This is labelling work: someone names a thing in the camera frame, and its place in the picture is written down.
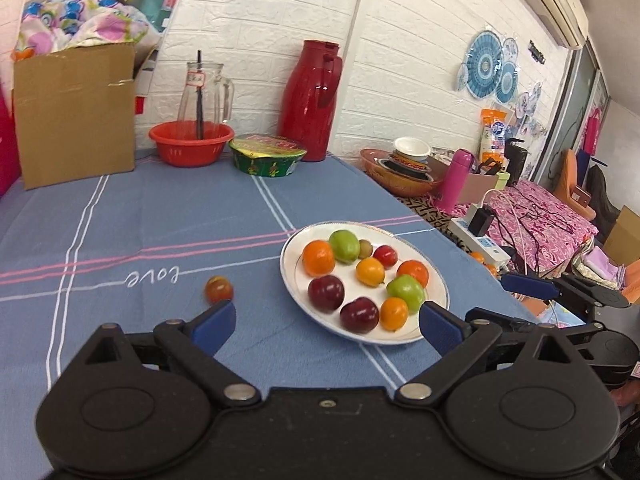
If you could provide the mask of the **small orange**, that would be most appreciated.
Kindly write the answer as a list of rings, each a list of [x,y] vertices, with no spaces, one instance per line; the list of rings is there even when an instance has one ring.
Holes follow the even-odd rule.
[[[385,268],[378,259],[364,258],[356,265],[356,279],[368,287],[378,287],[385,281]]]

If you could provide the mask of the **green apple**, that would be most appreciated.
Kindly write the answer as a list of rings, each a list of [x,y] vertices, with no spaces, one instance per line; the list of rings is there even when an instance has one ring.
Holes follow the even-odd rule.
[[[411,275],[399,275],[386,285],[387,296],[405,301],[410,314],[417,314],[426,300],[424,287]]]
[[[329,237],[334,258],[340,263],[352,264],[360,254],[358,237],[349,230],[336,230]]]

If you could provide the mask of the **glass pitcher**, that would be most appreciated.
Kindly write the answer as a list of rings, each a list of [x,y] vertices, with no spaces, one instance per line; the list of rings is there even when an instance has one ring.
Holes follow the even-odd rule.
[[[224,76],[224,66],[220,63],[202,62],[203,66],[203,112],[204,122],[225,124],[230,122],[234,84]],[[186,63],[186,83],[178,109],[177,122],[196,121],[196,89],[198,75],[196,62]]]

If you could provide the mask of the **small red apple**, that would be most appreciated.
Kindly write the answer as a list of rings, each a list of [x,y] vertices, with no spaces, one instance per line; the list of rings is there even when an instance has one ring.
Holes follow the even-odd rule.
[[[384,266],[391,269],[398,261],[398,252],[390,245],[381,245],[375,249],[373,257]]]

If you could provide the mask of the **dark red plum upper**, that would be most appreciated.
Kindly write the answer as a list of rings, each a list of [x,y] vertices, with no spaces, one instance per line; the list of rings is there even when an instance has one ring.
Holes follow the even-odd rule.
[[[334,275],[325,275],[314,278],[308,284],[307,294],[315,309],[324,313],[332,313],[343,304],[345,289],[339,278]]]

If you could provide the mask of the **pink water bottle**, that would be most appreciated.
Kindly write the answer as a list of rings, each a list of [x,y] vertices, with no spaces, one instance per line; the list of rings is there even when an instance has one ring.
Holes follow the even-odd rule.
[[[437,209],[450,214],[457,205],[458,197],[465,185],[466,178],[470,174],[475,157],[474,155],[459,148],[448,166],[442,184],[435,195],[434,205]]]

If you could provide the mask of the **white power strip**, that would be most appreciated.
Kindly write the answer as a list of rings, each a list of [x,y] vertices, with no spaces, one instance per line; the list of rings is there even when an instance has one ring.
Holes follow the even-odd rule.
[[[464,248],[471,252],[479,252],[486,263],[498,269],[505,269],[511,257],[487,234],[475,236],[469,230],[470,222],[477,209],[477,204],[471,204],[463,217],[452,218],[449,221],[447,230],[460,240]]]

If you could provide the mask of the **orange snack package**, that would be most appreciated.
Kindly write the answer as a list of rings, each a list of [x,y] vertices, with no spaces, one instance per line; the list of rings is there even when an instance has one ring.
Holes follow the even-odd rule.
[[[493,159],[504,164],[506,146],[506,113],[493,108],[483,108],[480,112],[482,134],[480,135],[480,162]]]

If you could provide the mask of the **black stirrer in pitcher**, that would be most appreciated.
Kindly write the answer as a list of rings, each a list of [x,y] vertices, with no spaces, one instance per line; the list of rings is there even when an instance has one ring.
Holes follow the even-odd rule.
[[[202,51],[198,49],[196,54],[196,68],[198,71],[198,88],[196,89],[196,136],[198,140],[204,140],[204,112],[203,112],[203,84],[204,73],[202,66]]]

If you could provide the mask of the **cardboard box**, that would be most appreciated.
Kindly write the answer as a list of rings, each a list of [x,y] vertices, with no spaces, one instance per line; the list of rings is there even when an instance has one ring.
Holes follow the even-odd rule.
[[[24,187],[134,169],[134,47],[71,48],[14,64]]]

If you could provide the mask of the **white cup in bowl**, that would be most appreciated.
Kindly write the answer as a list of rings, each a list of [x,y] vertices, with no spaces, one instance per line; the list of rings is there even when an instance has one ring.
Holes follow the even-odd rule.
[[[402,136],[394,141],[394,152],[416,162],[423,162],[431,155],[432,148],[430,144],[421,139]]]

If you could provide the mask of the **green instant noodle bowl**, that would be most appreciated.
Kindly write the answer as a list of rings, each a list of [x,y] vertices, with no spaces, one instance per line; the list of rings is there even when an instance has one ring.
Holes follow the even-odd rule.
[[[289,176],[307,154],[296,141],[261,133],[236,136],[229,148],[235,168],[255,177]]]

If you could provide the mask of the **small red-green tomato fruit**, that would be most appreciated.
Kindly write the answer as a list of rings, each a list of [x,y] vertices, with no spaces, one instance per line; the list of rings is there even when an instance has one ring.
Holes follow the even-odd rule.
[[[228,278],[221,275],[212,276],[205,284],[204,296],[209,304],[221,301],[231,301],[234,289]]]

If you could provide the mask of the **orange on plate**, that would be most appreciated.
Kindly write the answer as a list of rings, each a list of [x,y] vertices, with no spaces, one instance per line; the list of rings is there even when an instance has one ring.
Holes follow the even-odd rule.
[[[422,288],[425,288],[430,279],[430,271],[427,266],[418,260],[406,260],[398,266],[397,276],[408,275],[414,278]]]

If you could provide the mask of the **green apple on plate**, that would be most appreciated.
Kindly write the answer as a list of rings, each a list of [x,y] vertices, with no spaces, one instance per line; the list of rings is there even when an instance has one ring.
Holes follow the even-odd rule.
[[[387,296],[405,301],[410,314],[417,314],[426,300],[424,287],[411,275],[399,275],[386,285]]]

